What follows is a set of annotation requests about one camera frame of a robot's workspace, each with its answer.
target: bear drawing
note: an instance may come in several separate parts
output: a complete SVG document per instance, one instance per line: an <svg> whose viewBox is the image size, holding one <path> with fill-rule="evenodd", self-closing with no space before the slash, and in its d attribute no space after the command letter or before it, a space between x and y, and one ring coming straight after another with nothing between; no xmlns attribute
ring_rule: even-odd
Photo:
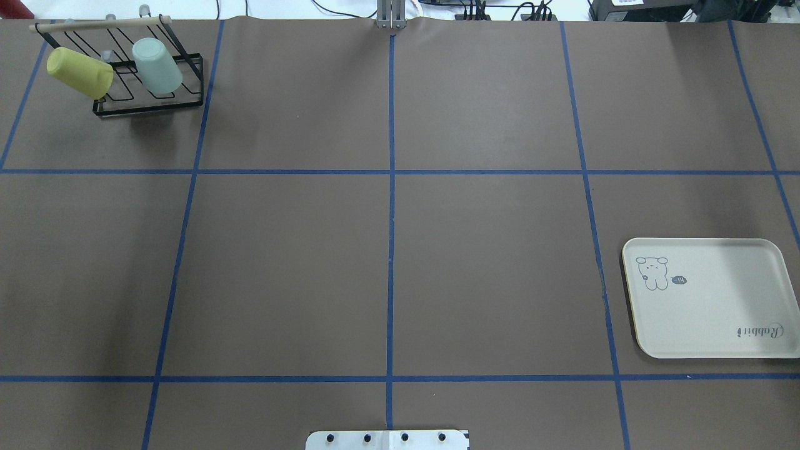
<svg viewBox="0 0 800 450"><path fill-rule="evenodd" d="M663 291L669 280L666 278L666 258L637 258L639 273L651 291Z"/></svg>

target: yellow cup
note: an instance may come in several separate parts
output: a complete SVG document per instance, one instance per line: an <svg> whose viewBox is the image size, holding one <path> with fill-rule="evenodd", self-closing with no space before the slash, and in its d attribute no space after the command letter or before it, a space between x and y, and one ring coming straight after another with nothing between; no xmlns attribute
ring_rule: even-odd
<svg viewBox="0 0 800 450"><path fill-rule="evenodd" d="M114 81L114 68L110 64L65 47L50 53L47 73L93 100L103 98Z"/></svg>

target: wooden handle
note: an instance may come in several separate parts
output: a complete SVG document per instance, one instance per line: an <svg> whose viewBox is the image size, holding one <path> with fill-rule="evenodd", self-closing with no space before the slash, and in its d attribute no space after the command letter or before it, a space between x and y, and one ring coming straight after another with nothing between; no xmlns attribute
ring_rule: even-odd
<svg viewBox="0 0 800 450"><path fill-rule="evenodd" d="M69 23L37 23L28 26L31 33L54 33L56 31L77 31L77 30L104 30L106 28L123 28L128 26L161 25L162 23L172 23L170 16L143 17L143 18L123 18L119 20L91 20L84 22Z"/></svg>

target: rectangular tray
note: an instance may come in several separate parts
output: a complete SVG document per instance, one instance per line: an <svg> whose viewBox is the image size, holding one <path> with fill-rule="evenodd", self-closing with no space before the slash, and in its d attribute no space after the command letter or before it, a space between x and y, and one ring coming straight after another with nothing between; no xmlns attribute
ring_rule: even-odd
<svg viewBox="0 0 800 450"><path fill-rule="evenodd" d="M646 354L800 357L800 308L772 242L636 238L622 249L622 263Z"/></svg>

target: dark red object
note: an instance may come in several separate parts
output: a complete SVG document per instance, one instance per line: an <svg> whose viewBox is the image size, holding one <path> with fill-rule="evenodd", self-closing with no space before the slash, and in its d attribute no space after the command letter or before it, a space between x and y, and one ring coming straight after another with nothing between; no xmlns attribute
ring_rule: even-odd
<svg viewBox="0 0 800 450"><path fill-rule="evenodd" d="M0 0L0 17L34 18L34 13L30 12L20 0Z"/></svg>

